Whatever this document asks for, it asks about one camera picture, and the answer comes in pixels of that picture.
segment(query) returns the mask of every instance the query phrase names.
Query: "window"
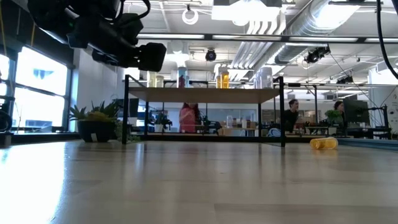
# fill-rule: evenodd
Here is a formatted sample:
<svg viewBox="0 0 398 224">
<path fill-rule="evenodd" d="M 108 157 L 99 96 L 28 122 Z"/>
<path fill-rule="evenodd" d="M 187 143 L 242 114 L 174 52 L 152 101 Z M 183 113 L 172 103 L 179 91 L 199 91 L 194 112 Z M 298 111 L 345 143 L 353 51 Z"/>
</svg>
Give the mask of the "window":
<svg viewBox="0 0 398 224">
<path fill-rule="evenodd" d="M 13 127 L 43 129 L 62 126 L 68 109 L 65 108 L 65 100 L 68 99 L 66 66 L 23 47 L 18 54 L 15 80 Z"/>
<path fill-rule="evenodd" d="M 0 55 L 1 79 L 3 80 L 8 79 L 9 67 L 10 67 L 10 60 L 4 55 Z"/>
<path fill-rule="evenodd" d="M 7 95 L 7 85 L 5 83 L 0 83 L 0 96 Z M 4 103 L 4 99 L 0 99 L 0 104 Z"/>
<path fill-rule="evenodd" d="M 18 54 L 16 83 L 66 94 L 68 68 L 26 47 Z"/>
<path fill-rule="evenodd" d="M 45 128 L 62 126 L 65 101 L 60 96 L 49 96 L 23 88 L 15 90 L 12 113 L 14 127 Z"/>
</svg>

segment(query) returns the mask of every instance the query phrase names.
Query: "security camera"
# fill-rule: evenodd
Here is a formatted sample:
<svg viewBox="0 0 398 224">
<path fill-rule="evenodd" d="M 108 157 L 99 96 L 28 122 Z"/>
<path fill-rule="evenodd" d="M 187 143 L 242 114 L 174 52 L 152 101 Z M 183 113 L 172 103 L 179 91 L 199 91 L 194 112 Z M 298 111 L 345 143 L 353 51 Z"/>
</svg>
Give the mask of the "security camera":
<svg viewBox="0 0 398 224">
<path fill-rule="evenodd" d="M 217 58 L 217 54 L 214 51 L 214 49 L 208 49 L 207 53 L 206 53 L 206 61 L 212 62 L 212 61 L 216 60 L 216 58 Z"/>
</svg>

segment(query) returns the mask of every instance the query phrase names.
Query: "wooden shelf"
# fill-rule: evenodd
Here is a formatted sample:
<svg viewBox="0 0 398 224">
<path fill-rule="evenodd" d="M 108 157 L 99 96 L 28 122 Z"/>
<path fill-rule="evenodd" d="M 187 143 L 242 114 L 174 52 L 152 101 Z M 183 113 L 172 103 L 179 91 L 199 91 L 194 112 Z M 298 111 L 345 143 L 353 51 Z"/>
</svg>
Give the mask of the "wooden shelf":
<svg viewBox="0 0 398 224">
<path fill-rule="evenodd" d="M 130 94 L 149 102 L 263 103 L 279 96 L 278 89 L 143 88 L 130 87 Z"/>
</svg>

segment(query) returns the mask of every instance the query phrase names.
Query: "wooden floor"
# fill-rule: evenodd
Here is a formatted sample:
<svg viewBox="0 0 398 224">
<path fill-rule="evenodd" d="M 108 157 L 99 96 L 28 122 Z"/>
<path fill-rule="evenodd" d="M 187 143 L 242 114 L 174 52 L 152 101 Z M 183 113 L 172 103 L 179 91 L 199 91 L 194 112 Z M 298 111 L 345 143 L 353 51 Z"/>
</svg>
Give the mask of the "wooden floor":
<svg viewBox="0 0 398 224">
<path fill-rule="evenodd" d="M 288 144 L 0 149 L 0 223 L 397 223 L 398 153 Z"/>
</svg>

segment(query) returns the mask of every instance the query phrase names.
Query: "yellow cup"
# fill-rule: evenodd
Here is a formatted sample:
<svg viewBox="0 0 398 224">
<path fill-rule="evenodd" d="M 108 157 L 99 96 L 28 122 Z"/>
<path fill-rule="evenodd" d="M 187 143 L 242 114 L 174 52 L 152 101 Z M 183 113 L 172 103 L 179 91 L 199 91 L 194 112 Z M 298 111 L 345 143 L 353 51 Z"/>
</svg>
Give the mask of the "yellow cup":
<svg viewBox="0 0 398 224">
<path fill-rule="evenodd" d="M 333 137 L 312 139 L 310 141 L 310 145 L 312 149 L 336 149 L 338 146 L 338 141 Z"/>
</svg>

